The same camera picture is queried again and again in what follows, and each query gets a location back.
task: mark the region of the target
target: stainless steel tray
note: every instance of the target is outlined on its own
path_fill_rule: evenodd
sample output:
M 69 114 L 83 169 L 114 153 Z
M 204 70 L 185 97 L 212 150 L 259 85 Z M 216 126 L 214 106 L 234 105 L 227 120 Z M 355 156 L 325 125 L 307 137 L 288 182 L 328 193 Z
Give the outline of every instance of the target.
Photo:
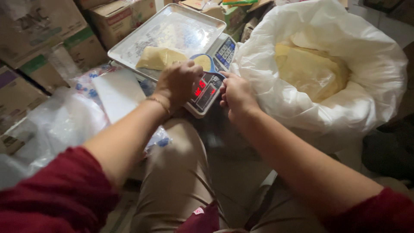
M 225 28 L 221 20 L 171 3 L 109 50 L 108 56 L 157 81 L 160 71 L 135 68 L 146 46 L 181 49 L 191 55 L 206 53 Z

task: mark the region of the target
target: red sleeve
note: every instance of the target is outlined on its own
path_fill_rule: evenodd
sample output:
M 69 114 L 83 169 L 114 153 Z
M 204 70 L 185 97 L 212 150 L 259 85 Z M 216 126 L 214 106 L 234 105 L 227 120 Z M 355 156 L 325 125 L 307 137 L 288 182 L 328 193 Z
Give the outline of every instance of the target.
M 99 232 L 118 194 L 84 148 L 68 148 L 48 166 L 0 192 L 0 232 Z
M 414 232 L 414 204 L 385 188 L 324 225 L 330 232 Z

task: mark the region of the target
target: khaki pants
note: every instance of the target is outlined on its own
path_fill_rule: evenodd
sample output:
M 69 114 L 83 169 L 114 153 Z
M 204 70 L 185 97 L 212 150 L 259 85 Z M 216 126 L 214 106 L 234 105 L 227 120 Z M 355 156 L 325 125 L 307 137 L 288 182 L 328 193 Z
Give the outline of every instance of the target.
M 174 232 L 200 206 L 216 199 L 208 175 L 205 148 L 193 126 L 181 119 L 164 128 L 172 143 L 152 151 L 141 187 L 131 232 Z M 287 192 L 279 180 L 268 210 L 252 233 L 324 232 L 325 230 Z M 220 229 L 228 224 L 220 211 Z

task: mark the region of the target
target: hand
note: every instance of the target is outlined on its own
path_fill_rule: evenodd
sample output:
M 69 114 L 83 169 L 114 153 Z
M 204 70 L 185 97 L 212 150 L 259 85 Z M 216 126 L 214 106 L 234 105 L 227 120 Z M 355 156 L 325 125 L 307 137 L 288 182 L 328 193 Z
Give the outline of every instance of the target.
M 193 97 L 193 84 L 202 75 L 203 67 L 193 60 L 175 63 L 162 71 L 152 96 L 173 112 Z
M 237 124 L 236 121 L 250 113 L 261 111 L 249 81 L 232 73 L 220 73 L 226 77 L 223 81 L 224 86 L 220 88 L 223 99 L 220 106 L 230 108 L 229 119 L 232 123 Z

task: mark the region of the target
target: gold bracelet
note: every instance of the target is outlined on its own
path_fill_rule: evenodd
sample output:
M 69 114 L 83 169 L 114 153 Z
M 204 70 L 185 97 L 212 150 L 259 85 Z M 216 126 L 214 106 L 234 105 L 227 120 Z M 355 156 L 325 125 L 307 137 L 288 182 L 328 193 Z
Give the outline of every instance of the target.
M 168 115 L 170 115 L 170 110 L 161 101 L 159 101 L 159 99 L 154 98 L 154 97 L 147 97 L 146 100 L 154 100 L 154 101 L 158 102 L 165 109 L 165 111 L 167 111 Z

